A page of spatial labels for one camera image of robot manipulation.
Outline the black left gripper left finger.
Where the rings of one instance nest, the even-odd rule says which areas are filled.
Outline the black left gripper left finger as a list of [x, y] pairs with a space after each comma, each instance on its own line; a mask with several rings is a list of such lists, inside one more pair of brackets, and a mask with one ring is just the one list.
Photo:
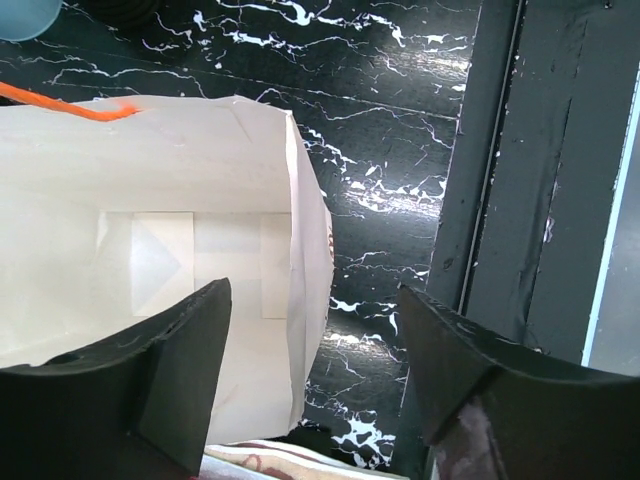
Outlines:
[[5, 479], [191, 479], [232, 310], [228, 279], [103, 340], [1, 372]]

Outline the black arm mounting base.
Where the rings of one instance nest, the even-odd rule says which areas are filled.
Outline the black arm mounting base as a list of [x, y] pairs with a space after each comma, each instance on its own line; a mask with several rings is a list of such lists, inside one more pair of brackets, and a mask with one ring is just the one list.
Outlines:
[[428, 293], [587, 364], [639, 120], [635, 1], [485, 1]]

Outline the printed paper takeout bag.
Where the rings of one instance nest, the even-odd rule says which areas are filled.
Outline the printed paper takeout bag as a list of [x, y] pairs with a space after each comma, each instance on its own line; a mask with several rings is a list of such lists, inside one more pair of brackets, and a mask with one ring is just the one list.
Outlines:
[[1, 363], [41, 365], [232, 289], [211, 444], [289, 433], [322, 340], [332, 221], [293, 114], [240, 96], [1, 111]]

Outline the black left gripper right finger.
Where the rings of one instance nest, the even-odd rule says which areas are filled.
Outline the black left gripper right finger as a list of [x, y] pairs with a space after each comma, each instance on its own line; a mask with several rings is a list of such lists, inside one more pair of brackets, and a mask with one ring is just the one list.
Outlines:
[[639, 381], [511, 341], [402, 287], [424, 442], [443, 479], [635, 479]]

